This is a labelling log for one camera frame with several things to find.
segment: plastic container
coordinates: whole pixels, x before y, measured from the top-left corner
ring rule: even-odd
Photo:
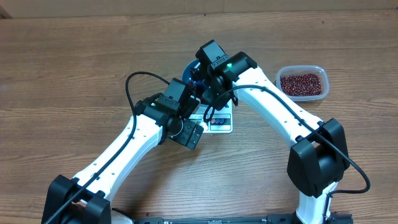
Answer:
[[[315,96],[289,96],[289,95],[287,96],[291,100],[297,102],[320,100],[324,98],[329,93],[329,80],[324,69],[316,65],[294,65],[282,68],[281,70],[279,70],[278,74],[276,75],[276,87],[283,92],[282,87],[280,85],[280,77],[283,75],[289,77],[292,75],[303,75],[308,73],[314,73],[318,75],[321,81],[322,94]]]

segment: white arm link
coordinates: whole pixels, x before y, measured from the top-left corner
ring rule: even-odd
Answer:
[[[94,162],[74,176],[79,178],[78,185],[83,186],[120,149],[131,133],[133,121],[134,117],[131,116],[127,126],[112,144]],[[112,203],[120,185],[138,161],[158,145],[162,137],[162,130],[163,127],[156,125],[155,120],[143,114],[137,116],[134,139],[130,140],[122,153],[99,175],[99,179],[94,180],[87,187],[87,190],[93,193],[97,193],[99,190],[103,191],[105,199]]]
[[[239,80],[233,82],[233,87],[241,85],[259,85],[265,86],[269,90],[276,93],[287,105],[295,111],[307,124],[313,129],[319,127],[318,122],[322,121],[299,105],[295,104],[288,96],[282,93],[274,84],[266,77],[260,67],[249,68],[239,75]],[[306,137],[311,131],[299,124],[299,121],[280,103],[274,96],[260,89],[242,88],[234,91],[239,100],[247,103],[254,108],[261,116],[278,132],[288,147],[296,144],[297,136]],[[337,183],[332,183],[323,190],[318,198],[308,197],[300,192],[300,204],[296,210],[298,218],[304,224],[322,223],[322,213],[325,206],[326,194],[336,188]]]

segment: black bracket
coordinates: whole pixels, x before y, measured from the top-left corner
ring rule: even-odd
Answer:
[[[194,149],[204,129],[188,119],[199,105],[199,101],[191,97],[192,94],[192,87],[173,78],[164,94],[158,93],[138,101],[134,111],[137,115],[144,114],[154,119],[156,125],[163,126],[159,144],[170,136],[173,141]]]
[[[344,129],[337,120],[320,124],[316,131],[348,156]],[[296,141],[290,148],[287,174],[303,194],[319,197],[325,187],[343,178],[349,163],[313,133],[305,138],[299,136]]]
[[[230,90],[232,82],[236,82],[244,71],[257,68],[257,63],[244,52],[230,57],[214,40],[201,46],[195,56],[200,62],[200,72],[194,70],[192,78],[208,86],[202,94],[206,104],[210,104],[218,96]],[[233,99],[236,106],[238,105],[238,99],[233,93],[223,96],[212,105],[214,109],[221,110],[230,99]]]
[[[42,224],[47,221],[76,191],[80,189],[78,179],[69,180],[59,175],[53,180],[45,199]],[[111,207],[110,202],[103,198],[104,193],[99,191],[96,194],[85,190],[80,199],[85,200],[86,207],[71,203],[59,216],[55,217],[52,224],[110,224]]]

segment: red beans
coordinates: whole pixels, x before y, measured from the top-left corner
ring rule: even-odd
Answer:
[[[316,96],[322,94],[321,80],[314,73],[281,76],[280,85],[289,96]]]

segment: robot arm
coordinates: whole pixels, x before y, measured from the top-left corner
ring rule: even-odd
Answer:
[[[59,175],[50,184],[42,223],[133,223],[127,216],[111,211],[110,203],[139,160],[166,137],[195,148],[203,128],[187,119],[199,105],[192,95],[188,84],[173,79],[164,94],[138,101],[134,107],[134,132],[132,116],[122,133],[87,168],[72,180]],[[86,207],[70,203],[78,201],[86,203]]]
[[[300,191],[300,204],[295,216],[304,224],[322,223],[330,216],[330,201],[327,202],[326,196],[336,188],[349,164],[317,136],[322,135],[348,156],[343,127],[334,119],[324,123],[299,107],[276,88],[257,63],[243,52],[230,57],[212,40],[202,46],[196,56],[201,65],[193,70],[192,75],[195,81],[208,87],[202,97],[210,104],[209,108],[212,106],[219,110],[230,99],[235,105],[238,100],[244,101],[282,136],[290,148],[287,172]],[[266,91],[239,88],[248,85],[265,88]],[[315,148],[313,142],[320,145]]]
[[[283,99],[288,106],[300,115],[313,129],[318,129],[323,121],[308,113],[299,105],[295,104],[285,94],[283,94],[274,84],[272,84],[260,67],[249,68],[239,75],[239,80],[233,82],[233,87],[242,85],[265,86]],[[241,88],[234,91],[234,95],[241,101],[254,108],[282,137],[288,147],[297,144],[298,136],[308,136],[311,131],[297,121],[297,119],[283,106],[275,97],[260,89]],[[321,223],[323,220],[323,209],[326,203],[326,195],[334,190],[337,182],[332,182],[318,197],[307,196],[300,192],[300,203],[296,209],[296,216],[302,223]]]

